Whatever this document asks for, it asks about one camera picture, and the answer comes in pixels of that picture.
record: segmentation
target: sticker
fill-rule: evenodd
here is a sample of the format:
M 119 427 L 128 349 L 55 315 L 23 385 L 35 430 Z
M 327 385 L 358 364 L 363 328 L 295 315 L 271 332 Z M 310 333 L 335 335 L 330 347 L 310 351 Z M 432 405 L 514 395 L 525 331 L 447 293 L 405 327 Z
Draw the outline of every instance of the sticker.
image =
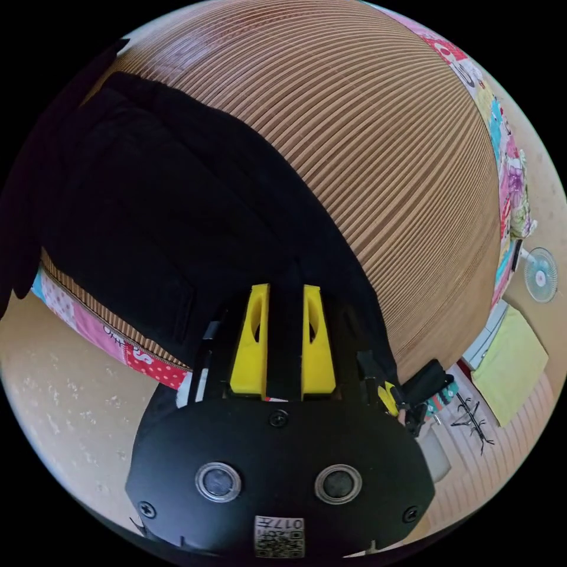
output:
M 256 516 L 254 522 L 256 557 L 297 559 L 305 556 L 303 518 Z

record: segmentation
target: electric fan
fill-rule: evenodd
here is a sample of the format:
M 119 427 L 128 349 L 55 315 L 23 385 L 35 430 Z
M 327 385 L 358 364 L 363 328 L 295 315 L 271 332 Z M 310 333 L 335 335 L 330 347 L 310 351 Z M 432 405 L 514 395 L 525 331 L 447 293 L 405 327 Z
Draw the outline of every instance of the electric fan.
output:
M 557 291 L 557 264 L 553 256 L 545 248 L 534 248 L 531 252 L 522 248 L 520 256 L 526 260 L 527 290 L 538 303 L 548 303 Z

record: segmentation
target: bamboo mat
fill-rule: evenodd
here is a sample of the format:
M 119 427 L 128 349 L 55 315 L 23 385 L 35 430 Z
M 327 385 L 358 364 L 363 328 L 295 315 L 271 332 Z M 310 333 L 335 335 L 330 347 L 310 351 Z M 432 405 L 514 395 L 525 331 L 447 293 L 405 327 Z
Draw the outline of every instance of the bamboo mat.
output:
M 145 32 L 115 70 L 229 112 L 292 164 L 374 286 L 401 381 L 474 341 L 498 263 L 496 163 L 419 37 L 354 1 L 215 0 Z

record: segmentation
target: yellow cloth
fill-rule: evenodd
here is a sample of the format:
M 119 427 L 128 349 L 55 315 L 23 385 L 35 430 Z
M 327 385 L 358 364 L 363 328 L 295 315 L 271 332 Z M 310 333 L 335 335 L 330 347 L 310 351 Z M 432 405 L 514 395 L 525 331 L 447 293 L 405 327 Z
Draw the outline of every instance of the yellow cloth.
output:
M 508 306 L 502 325 L 472 382 L 501 427 L 524 405 L 540 379 L 548 354 L 522 314 Z

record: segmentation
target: black cloth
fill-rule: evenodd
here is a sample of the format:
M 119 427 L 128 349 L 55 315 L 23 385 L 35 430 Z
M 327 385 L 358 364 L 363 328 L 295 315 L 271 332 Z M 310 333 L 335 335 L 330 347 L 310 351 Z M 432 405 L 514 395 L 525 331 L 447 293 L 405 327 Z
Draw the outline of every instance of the black cloth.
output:
M 125 73 L 75 102 L 64 119 L 38 125 L 14 166 L 35 174 L 12 179 L 29 210 L 18 210 L 25 220 L 8 240 L 13 253 L 1 258 L 11 276 L 1 279 L 4 304 L 11 282 L 18 297 L 31 287 L 41 245 L 100 303 L 192 365 L 209 321 L 234 294 L 261 283 L 319 285 L 356 309 L 376 361 L 397 382 L 376 293 L 356 256 L 258 133 Z M 31 252 L 14 262 L 21 242 Z
M 12 291 L 23 299 L 37 273 L 41 242 L 36 229 L 48 222 L 41 214 L 41 200 L 57 198 L 65 175 L 58 146 L 52 144 L 58 128 L 81 104 L 128 41 L 119 40 L 95 57 L 57 95 L 40 116 L 10 170 L 0 193 L 0 318 L 4 316 Z M 36 213 L 40 214 L 39 218 L 34 216 Z

